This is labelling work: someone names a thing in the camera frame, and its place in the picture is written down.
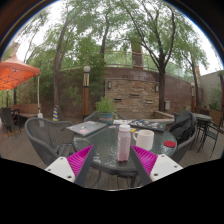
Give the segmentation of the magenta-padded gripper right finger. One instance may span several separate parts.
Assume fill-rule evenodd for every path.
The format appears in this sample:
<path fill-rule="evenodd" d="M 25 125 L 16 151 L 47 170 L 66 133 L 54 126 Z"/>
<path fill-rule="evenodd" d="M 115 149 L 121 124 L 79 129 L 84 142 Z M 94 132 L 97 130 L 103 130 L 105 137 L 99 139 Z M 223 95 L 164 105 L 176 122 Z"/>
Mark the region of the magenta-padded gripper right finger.
<path fill-rule="evenodd" d="M 131 146 L 130 155 L 143 185 L 147 185 L 182 169 L 179 164 L 167 155 L 155 155 L 135 145 Z"/>

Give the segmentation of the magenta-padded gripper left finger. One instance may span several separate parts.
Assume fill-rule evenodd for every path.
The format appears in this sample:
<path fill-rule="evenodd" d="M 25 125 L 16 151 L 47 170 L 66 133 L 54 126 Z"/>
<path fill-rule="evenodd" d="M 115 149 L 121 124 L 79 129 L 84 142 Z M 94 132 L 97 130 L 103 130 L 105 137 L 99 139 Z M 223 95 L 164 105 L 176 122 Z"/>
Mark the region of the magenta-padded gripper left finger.
<path fill-rule="evenodd" d="M 76 185 L 83 186 L 94 154 L 94 146 L 90 145 L 72 154 L 68 158 L 57 158 L 46 168 L 46 171 L 75 183 Z"/>

